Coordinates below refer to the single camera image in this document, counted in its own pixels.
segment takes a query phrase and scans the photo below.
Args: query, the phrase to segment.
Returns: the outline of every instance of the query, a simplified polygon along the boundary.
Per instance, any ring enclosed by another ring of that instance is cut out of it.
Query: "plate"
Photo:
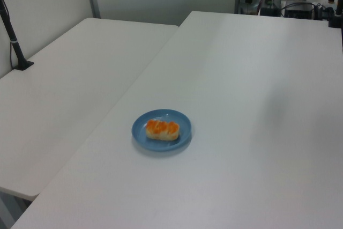
[[[161,141],[146,137],[146,123],[150,120],[174,121],[180,125],[180,134],[174,141]],[[152,151],[168,151],[178,149],[191,139],[192,126],[188,117],[171,109],[157,109],[141,115],[132,125],[132,135],[137,143],[145,149]]]

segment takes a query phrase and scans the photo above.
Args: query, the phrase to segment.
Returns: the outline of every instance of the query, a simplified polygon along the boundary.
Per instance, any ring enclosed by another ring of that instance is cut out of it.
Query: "monitor arm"
[[[18,59],[18,65],[14,67],[14,69],[24,71],[27,68],[29,68],[31,65],[33,65],[33,62],[27,61],[24,58],[23,53],[21,52],[21,48],[17,40],[16,34],[14,33],[9,14],[7,13],[7,10],[6,10],[4,0],[0,0],[0,16],[5,25],[7,34],[9,35],[9,38],[10,38],[10,42],[13,46],[14,52],[16,53],[16,56]]]

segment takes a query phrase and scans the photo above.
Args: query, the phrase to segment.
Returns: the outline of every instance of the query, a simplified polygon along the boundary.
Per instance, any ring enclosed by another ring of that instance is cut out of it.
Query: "orange topping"
[[[162,131],[168,131],[169,134],[173,134],[179,129],[179,125],[175,122],[149,120],[146,124],[146,130],[152,134],[159,134]]]
[[[179,125],[175,122],[170,122],[168,126],[168,133],[173,134],[179,129]]]

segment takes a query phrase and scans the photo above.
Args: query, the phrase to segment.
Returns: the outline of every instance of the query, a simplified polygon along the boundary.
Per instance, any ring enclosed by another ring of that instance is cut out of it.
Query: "white tabletop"
[[[13,229],[341,228],[342,83],[339,29],[193,12]],[[158,108],[189,145],[137,145]]]
[[[0,80],[0,190],[32,200],[177,26],[86,19]]]

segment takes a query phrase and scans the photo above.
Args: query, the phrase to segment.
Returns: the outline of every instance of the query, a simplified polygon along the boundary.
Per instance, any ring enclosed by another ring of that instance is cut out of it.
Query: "desk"
[[[33,200],[177,26],[86,19],[0,80],[0,190]]]
[[[340,228],[340,35],[192,12],[13,229]],[[135,143],[135,119],[158,108],[190,118],[189,145]]]

